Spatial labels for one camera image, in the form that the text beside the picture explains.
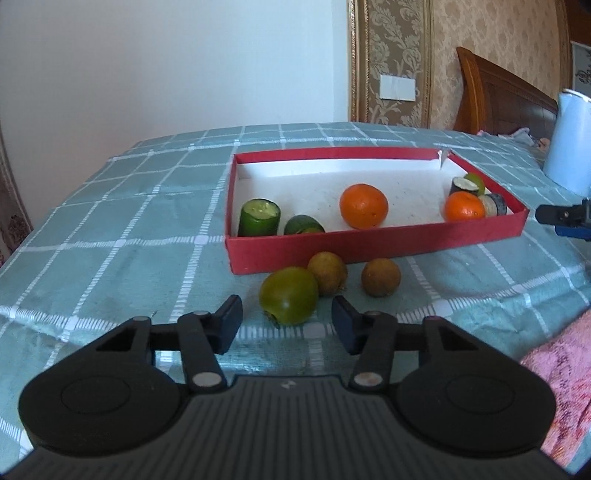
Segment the orange mandarin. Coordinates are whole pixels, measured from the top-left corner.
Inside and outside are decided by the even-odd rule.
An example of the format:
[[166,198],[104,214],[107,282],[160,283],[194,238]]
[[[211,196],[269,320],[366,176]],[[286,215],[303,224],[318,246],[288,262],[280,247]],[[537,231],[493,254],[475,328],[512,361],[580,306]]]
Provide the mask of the orange mandarin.
[[359,183],[346,188],[339,198],[342,219],[354,229],[379,227],[389,213],[386,195],[373,185]]
[[444,205],[444,219],[447,222],[477,220],[486,217],[482,201],[475,195],[458,191],[451,194]]

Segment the white electric kettle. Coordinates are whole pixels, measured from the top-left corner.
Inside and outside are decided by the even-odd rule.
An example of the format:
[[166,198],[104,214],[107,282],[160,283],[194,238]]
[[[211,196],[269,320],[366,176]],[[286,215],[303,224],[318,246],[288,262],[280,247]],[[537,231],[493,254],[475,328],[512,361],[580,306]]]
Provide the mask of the white electric kettle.
[[591,111],[590,98],[563,89],[558,97],[558,115],[543,171],[570,192],[590,196]]

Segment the small green lime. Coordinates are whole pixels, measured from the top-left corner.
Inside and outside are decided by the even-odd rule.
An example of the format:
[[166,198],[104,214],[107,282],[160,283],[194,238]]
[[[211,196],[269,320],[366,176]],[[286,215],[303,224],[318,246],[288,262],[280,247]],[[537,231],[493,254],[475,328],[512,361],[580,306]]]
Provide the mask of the small green lime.
[[476,173],[468,173],[464,176],[465,179],[473,182],[478,187],[477,195],[484,195],[486,191],[486,186],[482,177]]

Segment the pink towel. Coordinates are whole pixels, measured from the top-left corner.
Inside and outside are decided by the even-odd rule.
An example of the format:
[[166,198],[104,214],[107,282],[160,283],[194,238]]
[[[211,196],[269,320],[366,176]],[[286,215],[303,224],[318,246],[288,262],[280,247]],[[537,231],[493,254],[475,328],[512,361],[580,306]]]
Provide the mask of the pink towel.
[[590,313],[530,351],[521,364],[546,381],[555,396],[556,414],[542,451],[565,467],[590,429]]

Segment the brown small round fruit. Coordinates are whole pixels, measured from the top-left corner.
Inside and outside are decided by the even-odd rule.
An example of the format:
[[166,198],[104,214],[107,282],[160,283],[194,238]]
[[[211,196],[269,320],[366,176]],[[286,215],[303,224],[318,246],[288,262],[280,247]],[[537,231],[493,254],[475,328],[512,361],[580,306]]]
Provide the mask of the brown small round fruit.
[[381,298],[393,295],[402,281],[400,267],[388,258],[370,260],[362,272],[363,291],[368,295]]

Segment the wooden headboard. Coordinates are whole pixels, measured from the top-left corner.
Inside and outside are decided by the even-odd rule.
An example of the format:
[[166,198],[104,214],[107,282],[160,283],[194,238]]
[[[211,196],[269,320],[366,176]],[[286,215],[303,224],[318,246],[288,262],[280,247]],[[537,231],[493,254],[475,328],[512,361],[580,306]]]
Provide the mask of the wooden headboard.
[[456,131],[509,135],[527,127],[536,138],[553,134],[556,100],[510,71],[459,47],[457,55],[464,92],[456,117]]

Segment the floral beige curtain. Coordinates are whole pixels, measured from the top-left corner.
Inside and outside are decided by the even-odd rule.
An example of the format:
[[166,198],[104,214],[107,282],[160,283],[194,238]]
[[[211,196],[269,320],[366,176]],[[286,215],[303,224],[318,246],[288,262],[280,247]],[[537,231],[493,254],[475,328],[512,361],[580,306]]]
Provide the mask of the floral beige curtain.
[[0,135],[0,229],[1,265],[32,231],[32,224],[16,185],[3,135]]

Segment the teal checked bedsheet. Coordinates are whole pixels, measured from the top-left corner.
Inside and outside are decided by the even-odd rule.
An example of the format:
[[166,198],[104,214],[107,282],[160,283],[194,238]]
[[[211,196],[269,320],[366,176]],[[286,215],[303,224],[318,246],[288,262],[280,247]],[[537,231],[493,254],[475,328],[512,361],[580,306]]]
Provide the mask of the teal checked bedsheet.
[[[228,375],[348,375],[324,300],[301,327],[276,329],[257,302],[259,275],[235,276],[223,244],[229,168],[237,153],[328,146],[453,151],[527,207],[573,204],[514,142],[363,123],[231,127],[142,141],[109,160],[34,230],[1,270],[1,466],[30,450],[17,405],[45,368],[135,315],[156,323],[211,311],[231,294],[245,320],[221,367]],[[514,358],[590,306],[590,246],[529,219],[517,238],[401,258],[400,289],[363,293],[349,267],[346,298],[416,323],[450,319]]]

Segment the yellow-brown small fruit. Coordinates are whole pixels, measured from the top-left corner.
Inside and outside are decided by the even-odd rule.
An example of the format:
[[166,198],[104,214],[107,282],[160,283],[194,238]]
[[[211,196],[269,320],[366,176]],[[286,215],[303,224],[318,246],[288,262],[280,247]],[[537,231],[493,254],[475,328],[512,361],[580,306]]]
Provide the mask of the yellow-brown small fruit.
[[322,297],[337,295],[346,286],[346,264],[332,252],[319,252],[312,256],[308,263],[308,271],[315,276]]

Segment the gold wall frame moulding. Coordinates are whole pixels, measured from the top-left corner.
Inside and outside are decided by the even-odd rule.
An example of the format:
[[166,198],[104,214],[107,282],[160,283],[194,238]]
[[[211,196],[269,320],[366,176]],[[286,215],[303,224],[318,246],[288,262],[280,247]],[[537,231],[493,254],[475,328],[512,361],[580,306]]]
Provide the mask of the gold wall frame moulding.
[[[346,3],[349,27],[349,120],[430,126],[433,5],[429,0]],[[392,77],[415,81],[413,100],[388,99]]]

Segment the green cucumber piece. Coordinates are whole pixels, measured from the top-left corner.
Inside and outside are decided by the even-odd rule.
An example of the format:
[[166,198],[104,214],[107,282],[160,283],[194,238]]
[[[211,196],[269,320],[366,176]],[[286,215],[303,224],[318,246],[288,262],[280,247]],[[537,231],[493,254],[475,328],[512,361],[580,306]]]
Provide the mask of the green cucumber piece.
[[273,201],[254,198],[242,205],[238,237],[274,236],[279,230],[280,207]]
[[287,221],[286,226],[284,226],[283,234],[284,235],[297,235],[297,234],[305,234],[305,233],[324,233],[325,228],[322,227],[322,224],[315,220],[314,217],[300,214],[294,215]]

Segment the white wall switch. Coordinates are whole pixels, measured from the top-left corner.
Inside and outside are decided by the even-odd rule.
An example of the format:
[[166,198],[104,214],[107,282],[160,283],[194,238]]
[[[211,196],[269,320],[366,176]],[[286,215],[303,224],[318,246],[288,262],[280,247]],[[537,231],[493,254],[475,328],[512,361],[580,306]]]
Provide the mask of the white wall switch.
[[379,87],[379,97],[383,100],[416,101],[416,81],[414,78],[381,74]]

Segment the green round fruit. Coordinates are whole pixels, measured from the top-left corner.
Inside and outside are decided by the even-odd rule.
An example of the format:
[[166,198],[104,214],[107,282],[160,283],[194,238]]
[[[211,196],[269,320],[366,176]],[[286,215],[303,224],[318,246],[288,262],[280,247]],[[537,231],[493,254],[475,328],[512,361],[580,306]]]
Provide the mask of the green round fruit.
[[276,328],[307,322],[317,308],[319,297],[315,276],[301,267],[273,272],[259,289],[259,305]]

